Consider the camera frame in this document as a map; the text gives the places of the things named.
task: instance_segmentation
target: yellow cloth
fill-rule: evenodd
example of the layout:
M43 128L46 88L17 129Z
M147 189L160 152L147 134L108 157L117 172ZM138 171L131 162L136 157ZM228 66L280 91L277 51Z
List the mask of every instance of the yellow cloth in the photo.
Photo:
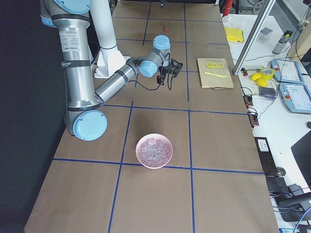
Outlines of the yellow cloth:
M225 34L227 35L228 41L235 41L235 42L244 41L243 30L225 27Z

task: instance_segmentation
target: metal pole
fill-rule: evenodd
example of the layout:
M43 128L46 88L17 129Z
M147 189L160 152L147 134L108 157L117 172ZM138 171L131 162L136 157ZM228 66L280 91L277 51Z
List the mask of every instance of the metal pole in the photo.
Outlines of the metal pole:
M232 73L237 75L239 73L239 71L242 68L243 62L245 61L245 58L250 50L250 48L252 47L255 39L258 37L258 34L260 32L260 29L263 26L263 23L265 21L265 19L267 18L267 16L269 15L274 3L276 0L266 0L265 3L262 6L262 9L260 10L257 19L254 23L254 26L245 42L245 45L242 49L242 52L237 60L237 63L235 64Z

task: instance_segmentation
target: black wall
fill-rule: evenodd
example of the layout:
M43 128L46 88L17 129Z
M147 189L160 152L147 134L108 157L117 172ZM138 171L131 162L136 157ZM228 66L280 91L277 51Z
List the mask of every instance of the black wall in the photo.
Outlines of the black wall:
M0 19L0 233L18 233L65 128L65 86L39 0L2 0Z

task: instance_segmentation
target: light blue joint cap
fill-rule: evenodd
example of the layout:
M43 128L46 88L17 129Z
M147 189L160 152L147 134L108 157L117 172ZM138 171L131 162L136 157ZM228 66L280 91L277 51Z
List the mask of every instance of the light blue joint cap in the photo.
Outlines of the light blue joint cap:
M45 18L43 16L41 16L41 22L45 25L45 26L49 26L52 28L56 28L56 26L53 24L52 20L49 18Z
M151 78L157 71L157 66L152 61L143 61L138 68L140 73L147 78Z
M92 0L54 0L54 2L65 11L76 15L85 14L92 5Z
M154 47L158 50L168 50L171 47L170 39L165 35L158 35L154 38Z
M106 129L107 118L98 110L80 114L73 124L74 135L84 141L92 141L99 138Z

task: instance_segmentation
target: yellow knife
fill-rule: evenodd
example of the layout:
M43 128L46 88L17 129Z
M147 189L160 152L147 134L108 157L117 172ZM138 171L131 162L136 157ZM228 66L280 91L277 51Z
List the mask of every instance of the yellow knife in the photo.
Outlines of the yellow knife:
M226 78L227 76L225 76L225 75L220 75L220 74L214 74L214 73L210 73L210 72L204 72L205 74L207 74L207 75L214 75L214 76L216 76L216 77L218 77L218 78Z

